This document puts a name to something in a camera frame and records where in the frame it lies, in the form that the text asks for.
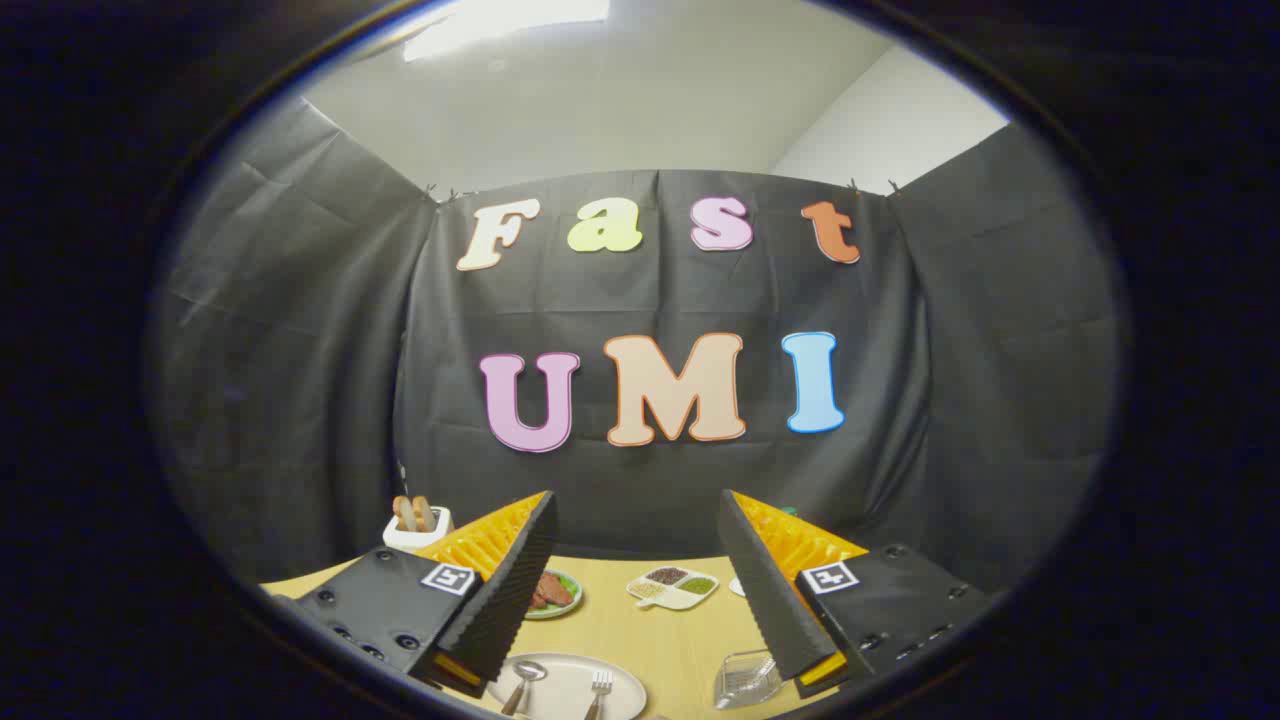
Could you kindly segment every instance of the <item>brown food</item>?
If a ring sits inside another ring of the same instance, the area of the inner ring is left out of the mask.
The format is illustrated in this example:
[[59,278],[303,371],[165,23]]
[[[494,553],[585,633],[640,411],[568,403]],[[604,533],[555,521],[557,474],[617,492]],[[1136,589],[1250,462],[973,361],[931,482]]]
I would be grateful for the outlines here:
[[541,579],[538,580],[538,594],[545,597],[547,602],[554,602],[556,605],[573,602],[573,596],[564,589],[564,585],[559,584],[559,578],[550,573],[543,573]]
[[662,583],[664,585],[669,585],[669,584],[675,583],[676,580],[678,580],[680,578],[684,578],[687,574],[689,573],[685,573],[684,570],[681,570],[678,568],[658,568],[653,573],[649,573],[648,575],[645,575],[645,578],[649,578],[650,580],[658,580],[659,583]]

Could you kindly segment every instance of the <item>white wall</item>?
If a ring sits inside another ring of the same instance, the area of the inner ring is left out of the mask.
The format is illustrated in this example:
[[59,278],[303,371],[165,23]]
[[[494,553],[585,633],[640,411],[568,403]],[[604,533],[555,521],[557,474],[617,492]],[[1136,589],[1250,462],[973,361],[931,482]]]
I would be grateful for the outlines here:
[[888,195],[1009,120],[968,87],[901,46],[884,53],[795,141],[772,174]]

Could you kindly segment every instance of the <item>white container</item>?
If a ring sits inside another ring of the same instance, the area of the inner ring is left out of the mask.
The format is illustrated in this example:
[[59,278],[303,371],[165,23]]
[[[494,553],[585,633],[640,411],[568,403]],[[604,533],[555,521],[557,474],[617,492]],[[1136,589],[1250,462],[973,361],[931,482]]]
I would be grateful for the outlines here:
[[453,514],[449,512],[448,507],[434,505],[431,514],[435,515],[435,530],[430,533],[397,530],[396,524],[399,523],[399,516],[392,515],[390,523],[387,523],[387,529],[383,530],[383,544],[402,552],[413,552],[453,532]]

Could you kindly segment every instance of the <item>blue letter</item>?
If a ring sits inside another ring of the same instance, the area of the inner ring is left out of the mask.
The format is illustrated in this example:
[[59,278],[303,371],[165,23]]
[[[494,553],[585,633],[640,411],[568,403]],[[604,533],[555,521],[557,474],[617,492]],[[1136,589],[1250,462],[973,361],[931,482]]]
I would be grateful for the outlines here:
[[787,419],[794,433],[822,433],[838,428],[845,414],[836,409],[831,384],[831,333],[791,333],[782,338],[782,351],[796,369],[796,414]]

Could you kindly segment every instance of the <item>black foam pad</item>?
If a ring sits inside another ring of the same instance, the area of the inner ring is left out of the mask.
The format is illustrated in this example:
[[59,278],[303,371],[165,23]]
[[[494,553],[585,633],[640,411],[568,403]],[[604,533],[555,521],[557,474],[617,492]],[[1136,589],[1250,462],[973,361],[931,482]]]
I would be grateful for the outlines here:
[[529,598],[547,568],[556,543],[558,520],[556,495],[547,492],[529,514],[507,556],[484,587],[458,611],[440,638],[438,650],[474,673],[479,685],[460,685],[458,678],[443,673],[434,662],[422,662],[411,674],[448,684],[474,697],[484,692],[484,680],[497,680],[502,662],[516,642],[525,621]]
[[751,616],[782,679],[790,680],[835,655],[836,643],[778,570],[731,491],[721,492],[717,525],[721,543],[742,583]]

